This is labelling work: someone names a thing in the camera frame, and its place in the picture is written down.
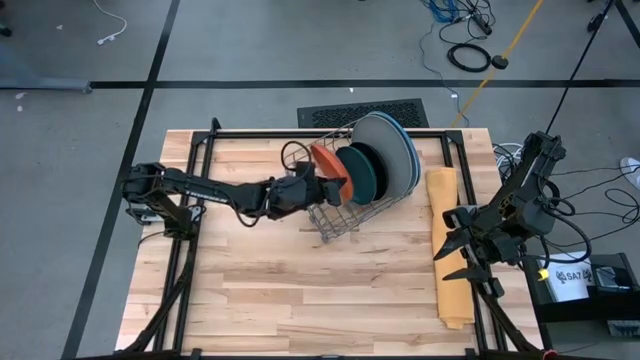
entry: dish rack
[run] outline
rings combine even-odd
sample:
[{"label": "dish rack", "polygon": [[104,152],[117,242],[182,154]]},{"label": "dish rack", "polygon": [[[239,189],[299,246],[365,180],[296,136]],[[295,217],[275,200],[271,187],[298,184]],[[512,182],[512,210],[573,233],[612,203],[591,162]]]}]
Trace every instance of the dish rack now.
[{"label": "dish rack", "polygon": [[[305,145],[307,148],[311,145],[322,145],[333,152],[342,146],[349,146],[353,127],[358,121],[360,120],[352,121]],[[301,147],[286,153],[283,160],[288,168],[295,168],[296,161],[313,161],[313,159],[309,159],[308,153]],[[409,195],[411,195],[411,191],[400,197],[384,196],[382,199],[367,205],[358,205],[353,202],[337,207],[327,203],[314,204],[309,206],[307,211],[309,212],[309,219],[318,228],[322,241],[328,243],[331,239],[358,227],[358,225],[390,208]]]}]

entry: orange plate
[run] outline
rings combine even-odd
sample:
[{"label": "orange plate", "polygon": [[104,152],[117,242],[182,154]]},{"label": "orange plate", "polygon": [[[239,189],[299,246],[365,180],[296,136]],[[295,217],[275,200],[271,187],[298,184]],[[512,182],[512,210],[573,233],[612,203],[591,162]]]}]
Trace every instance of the orange plate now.
[{"label": "orange plate", "polygon": [[322,145],[311,145],[311,154],[316,160],[316,165],[322,170],[327,179],[346,178],[347,182],[340,189],[340,197],[343,202],[351,201],[353,198],[353,182],[349,172],[342,165],[342,161]]}]

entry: yellow towel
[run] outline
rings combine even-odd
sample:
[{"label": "yellow towel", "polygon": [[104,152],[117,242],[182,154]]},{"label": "yellow towel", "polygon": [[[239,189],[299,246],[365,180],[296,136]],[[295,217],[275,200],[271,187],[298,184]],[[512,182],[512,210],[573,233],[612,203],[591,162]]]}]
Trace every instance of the yellow towel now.
[{"label": "yellow towel", "polygon": [[[435,255],[450,231],[444,224],[442,213],[457,205],[458,182],[455,169],[442,168],[427,172],[427,191],[433,210],[431,242]],[[474,321],[469,282],[465,279],[442,280],[444,276],[466,266],[467,262],[459,251],[435,262],[438,316],[449,329],[462,329],[464,324],[472,324]]]}]

